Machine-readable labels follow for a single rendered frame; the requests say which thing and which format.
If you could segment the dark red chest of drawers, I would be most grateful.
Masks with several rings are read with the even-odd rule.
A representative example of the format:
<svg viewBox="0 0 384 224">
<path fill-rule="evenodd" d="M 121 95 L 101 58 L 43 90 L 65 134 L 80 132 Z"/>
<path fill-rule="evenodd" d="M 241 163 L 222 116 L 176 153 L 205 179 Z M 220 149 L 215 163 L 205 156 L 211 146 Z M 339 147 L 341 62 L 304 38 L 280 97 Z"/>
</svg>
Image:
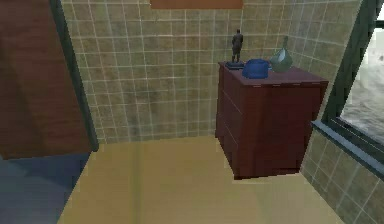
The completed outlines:
<svg viewBox="0 0 384 224">
<path fill-rule="evenodd" d="M 300 170 L 327 86 L 297 67 L 248 79 L 219 64 L 215 137 L 236 180 Z"/>
</svg>

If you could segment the brown wooden room door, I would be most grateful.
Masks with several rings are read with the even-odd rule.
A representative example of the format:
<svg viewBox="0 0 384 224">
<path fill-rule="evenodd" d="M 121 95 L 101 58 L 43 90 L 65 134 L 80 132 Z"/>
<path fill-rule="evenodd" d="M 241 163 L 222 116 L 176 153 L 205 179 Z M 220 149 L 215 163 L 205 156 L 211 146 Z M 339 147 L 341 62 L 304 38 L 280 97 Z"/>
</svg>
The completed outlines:
<svg viewBox="0 0 384 224">
<path fill-rule="evenodd" d="M 98 148 L 61 0 L 0 0 L 0 157 Z"/>
</svg>

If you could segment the dark framed window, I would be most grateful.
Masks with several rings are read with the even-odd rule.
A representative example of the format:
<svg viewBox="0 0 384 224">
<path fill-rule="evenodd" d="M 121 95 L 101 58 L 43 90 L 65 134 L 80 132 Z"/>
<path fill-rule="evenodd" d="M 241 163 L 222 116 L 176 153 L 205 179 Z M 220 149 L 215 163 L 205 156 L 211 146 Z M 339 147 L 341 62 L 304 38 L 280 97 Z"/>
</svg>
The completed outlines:
<svg viewBox="0 0 384 224">
<path fill-rule="evenodd" d="M 384 181 L 384 0 L 362 0 L 324 113 L 312 127 Z"/>
</svg>

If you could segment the blue round bowl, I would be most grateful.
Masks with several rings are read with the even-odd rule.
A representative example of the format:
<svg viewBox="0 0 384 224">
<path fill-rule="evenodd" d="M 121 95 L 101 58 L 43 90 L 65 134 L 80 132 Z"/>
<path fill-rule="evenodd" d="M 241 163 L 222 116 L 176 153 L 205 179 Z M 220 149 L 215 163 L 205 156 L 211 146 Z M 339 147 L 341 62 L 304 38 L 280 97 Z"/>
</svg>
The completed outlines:
<svg viewBox="0 0 384 224">
<path fill-rule="evenodd" d="M 248 60 L 242 70 L 242 76 L 248 79 L 263 79 L 268 77 L 269 62 L 263 59 Z"/>
</svg>

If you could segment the dark figure statuette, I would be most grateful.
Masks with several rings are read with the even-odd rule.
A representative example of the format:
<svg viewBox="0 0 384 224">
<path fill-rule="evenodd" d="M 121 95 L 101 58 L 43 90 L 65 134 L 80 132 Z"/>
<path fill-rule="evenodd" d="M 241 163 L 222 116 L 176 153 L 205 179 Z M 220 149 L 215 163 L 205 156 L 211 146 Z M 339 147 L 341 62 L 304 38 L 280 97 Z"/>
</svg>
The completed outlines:
<svg viewBox="0 0 384 224">
<path fill-rule="evenodd" d="M 225 66 L 229 70 L 239 70 L 244 67 L 244 63 L 240 60 L 240 54 L 243 45 L 243 35 L 239 29 L 236 30 L 236 34 L 232 37 L 232 56 L 231 60 L 227 61 Z"/>
</svg>

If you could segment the grey-green glass vase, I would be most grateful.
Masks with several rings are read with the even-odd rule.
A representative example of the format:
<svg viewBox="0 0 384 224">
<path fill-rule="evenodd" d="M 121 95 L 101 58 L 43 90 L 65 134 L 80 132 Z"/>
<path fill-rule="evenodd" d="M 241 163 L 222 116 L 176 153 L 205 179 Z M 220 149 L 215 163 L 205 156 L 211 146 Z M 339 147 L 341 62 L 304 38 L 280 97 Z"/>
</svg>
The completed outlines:
<svg viewBox="0 0 384 224">
<path fill-rule="evenodd" d="M 291 68 L 291 66 L 293 64 L 293 59 L 287 50 L 287 45 L 288 45 L 288 37 L 285 36 L 283 38 L 283 45 L 282 45 L 281 49 L 278 50 L 270 58 L 271 69 L 274 72 L 277 72 L 277 73 L 286 72 Z"/>
</svg>

